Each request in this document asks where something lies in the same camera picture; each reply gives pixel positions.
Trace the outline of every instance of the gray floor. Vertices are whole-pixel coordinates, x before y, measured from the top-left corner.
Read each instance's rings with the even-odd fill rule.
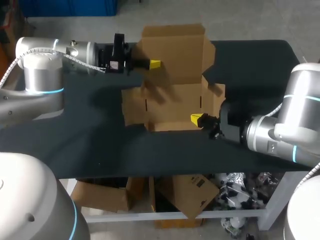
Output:
[[[111,43],[114,33],[137,42],[145,25],[202,23],[211,40],[282,39],[301,62],[320,58],[319,0],[142,0],[141,4],[122,0],[115,17],[30,18],[29,22],[38,37],[97,43]],[[92,240],[230,239],[218,220],[195,229],[154,229],[150,221],[96,223],[90,231]],[[254,220],[246,232],[257,234]],[[259,233],[259,239],[283,239],[283,215],[270,231]]]

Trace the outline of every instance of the flattened cardboard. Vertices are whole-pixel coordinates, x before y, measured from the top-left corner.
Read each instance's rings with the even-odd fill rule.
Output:
[[[155,193],[155,179],[154,177],[149,177],[149,194],[151,201],[151,208],[154,213],[156,213],[156,193]],[[200,227],[204,223],[205,219],[165,219],[165,220],[155,220],[154,226],[157,229],[171,229],[171,228],[196,228]]]
[[[188,219],[195,219],[219,193],[219,189],[203,175],[164,177],[156,189]]]
[[[209,85],[202,73],[215,60],[215,47],[201,24],[146,26],[135,45],[135,59],[155,59],[161,67],[143,70],[141,87],[122,91],[126,126],[144,124],[149,131],[197,130],[194,113],[219,116],[223,84]]]
[[[116,213],[129,211],[132,200],[142,197],[144,178],[129,177],[125,188],[101,186],[77,181],[71,198],[79,207],[100,209]]]

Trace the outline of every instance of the black table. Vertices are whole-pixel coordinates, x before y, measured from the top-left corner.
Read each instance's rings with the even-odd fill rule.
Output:
[[[226,85],[230,101],[249,101],[266,114],[282,100],[299,64],[286,41],[213,41],[216,60],[204,74]],[[65,109],[56,118],[0,130],[0,151],[34,156],[57,178],[164,176],[226,172],[288,172],[309,168],[249,151],[202,131],[147,132],[124,126],[121,89],[139,86],[132,73],[65,76]],[[23,80],[19,89],[24,89]]]

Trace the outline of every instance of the white cable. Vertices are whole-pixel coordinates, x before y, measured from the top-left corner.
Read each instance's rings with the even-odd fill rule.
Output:
[[[273,111],[271,111],[270,113],[266,114],[266,117],[272,117],[273,115],[275,115],[277,112],[279,112],[279,110],[281,109],[282,103],[280,103]]]
[[[307,175],[305,175],[305,177],[299,182],[298,186],[296,186],[294,191],[296,191],[305,181],[307,181],[313,175],[315,175],[316,172],[319,171],[319,169],[320,169],[320,162],[310,172],[308,172]]]
[[[5,84],[7,78],[9,77],[9,74],[12,72],[12,70],[18,64],[18,62],[20,60],[22,60],[26,55],[34,54],[34,53],[48,53],[48,54],[61,55],[62,57],[70,59],[71,61],[74,61],[75,63],[80,64],[80,65],[83,65],[86,68],[93,69],[93,70],[96,70],[96,71],[101,72],[101,73],[105,73],[106,72],[106,70],[104,68],[102,68],[102,67],[98,67],[98,66],[93,66],[93,65],[87,64],[87,63],[85,63],[83,61],[80,61],[80,60],[76,59],[75,57],[70,56],[68,54],[65,54],[63,52],[56,51],[56,50],[53,50],[51,48],[46,48],[46,47],[36,47],[36,48],[32,48],[32,49],[24,52],[23,54],[21,54],[20,56],[16,57],[13,60],[13,62],[10,64],[10,66],[8,67],[8,69],[6,70],[6,72],[4,73],[4,75],[3,75],[3,77],[2,77],[2,79],[0,81],[0,89]]]

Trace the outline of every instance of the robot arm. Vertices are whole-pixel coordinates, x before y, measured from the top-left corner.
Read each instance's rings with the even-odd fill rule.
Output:
[[[236,142],[251,151],[314,167],[320,162],[320,64],[303,63],[292,72],[278,117],[250,116],[224,102],[219,118],[193,114],[210,136]]]
[[[95,42],[22,37],[16,45],[16,59],[0,82],[0,88],[15,65],[24,69],[25,90],[0,89],[0,124],[52,118],[64,109],[63,72],[95,75],[119,73],[133,68],[150,69],[148,59],[132,59],[123,34],[99,49]]]

